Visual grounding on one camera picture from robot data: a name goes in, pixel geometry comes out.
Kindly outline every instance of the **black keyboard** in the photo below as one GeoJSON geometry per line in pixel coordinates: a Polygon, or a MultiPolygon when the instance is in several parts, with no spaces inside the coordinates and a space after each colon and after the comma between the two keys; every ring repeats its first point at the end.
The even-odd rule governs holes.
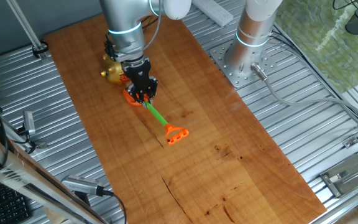
{"type": "Polygon", "coordinates": [[[21,223],[30,217],[27,199],[0,183],[0,224],[21,223]]]}

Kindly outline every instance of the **orange object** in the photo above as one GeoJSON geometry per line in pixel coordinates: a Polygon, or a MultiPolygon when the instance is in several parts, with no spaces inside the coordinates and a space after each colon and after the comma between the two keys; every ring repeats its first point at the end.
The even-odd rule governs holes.
{"type": "Polygon", "coordinates": [[[165,140],[167,140],[167,143],[169,146],[175,144],[177,141],[180,141],[182,138],[189,135],[189,131],[186,128],[179,128],[175,127],[174,125],[167,123],[164,125],[165,128],[165,140]],[[172,133],[173,131],[180,131],[178,134],[168,138],[168,135],[172,133]]]}
{"type": "MultiPolygon", "coordinates": [[[[130,105],[142,106],[142,104],[137,103],[137,102],[135,101],[135,99],[134,99],[133,97],[131,97],[131,95],[127,92],[127,90],[124,90],[122,93],[124,94],[125,99],[127,100],[127,102],[128,102],[130,105]]],[[[145,95],[144,95],[144,100],[147,100],[147,99],[148,99],[148,98],[147,98],[147,95],[145,94],[145,95]]]]}

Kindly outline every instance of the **wood grain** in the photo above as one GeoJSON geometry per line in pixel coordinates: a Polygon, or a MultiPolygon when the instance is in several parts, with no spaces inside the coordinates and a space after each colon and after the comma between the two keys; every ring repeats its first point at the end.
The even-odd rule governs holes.
{"type": "Polygon", "coordinates": [[[99,76],[106,31],[97,16],[45,40],[129,223],[308,223],[325,211],[181,21],[163,19],[145,51],[154,106],[190,132],[173,146],[99,76]]]}

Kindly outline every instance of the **gray cable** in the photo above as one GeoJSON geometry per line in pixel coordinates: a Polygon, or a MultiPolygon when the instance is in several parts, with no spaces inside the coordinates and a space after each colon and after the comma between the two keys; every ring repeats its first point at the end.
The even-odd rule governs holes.
{"type": "Polygon", "coordinates": [[[150,42],[142,49],[140,50],[137,50],[135,52],[128,52],[128,53],[124,53],[124,54],[129,54],[129,55],[133,55],[133,54],[138,54],[144,50],[146,50],[148,47],[150,47],[150,45],[152,44],[152,42],[154,41],[155,37],[157,36],[158,34],[158,30],[160,29],[160,24],[161,24],[161,0],[158,0],[158,21],[157,21],[157,28],[154,32],[154,35],[152,37],[152,39],[150,40],[150,42]]]}
{"type": "Polygon", "coordinates": [[[265,80],[265,84],[267,86],[267,88],[270,90],[270,92],[272,93],[272,95],[278,100],[280,101],[281,103],[285,104],[285,105],[288,105],[288,106],[306,106],[306,105],[310,105],[312,103],[319,103],[319,102],[327,102],[327,101],[330,101],[330,102],[334,102],[334,103],[339,103],[339,104],[342,104],[350,109],[353,110],[353,112],[355,112],[356,116],[358,116],[358,109],[351,105],[350,103],[348,102],[345,102],[343,100],[339,100],[339,99],[335,99],[335,98],[318,98],[318,99],[315,99],[315,100],[309,100],[309,101],[303,101],[303,102],[289,102],[289,101],[286,101],[284,100],[283,98],[279,97],[277,95],[277,93],[273,90],[269,80],[265,80]]]}
{"type": "Polygon", "coordinates": [[[152,39],[150,40],[150,42],[143,48],[143,50],[146,50],[154,41],[155,37],[158,34],[158,30],[160,29],[160,24],[161,24],[161,0],[158,0],[158,22],[157,22],[157,29],[154,32],[154,35],[152,37],[152,39]]]}

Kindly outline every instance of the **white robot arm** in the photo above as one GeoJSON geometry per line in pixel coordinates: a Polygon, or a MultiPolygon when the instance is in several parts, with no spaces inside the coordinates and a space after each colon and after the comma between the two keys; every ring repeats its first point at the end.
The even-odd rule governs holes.
{"type": "Polygon", "coordinates": [[[151,64],[148,56],[143,53],[145,40],[140,20],[152,15],[182,19],[190,9],[191,0],[99,1],[109,28],[105,43],[106,53],[115,61],[121,62],[122,70],[131,79],[132,84],[127,88],[128,94],[143,105],[146,98],[152,103],[158,81],[149,76],[151,64]]]}

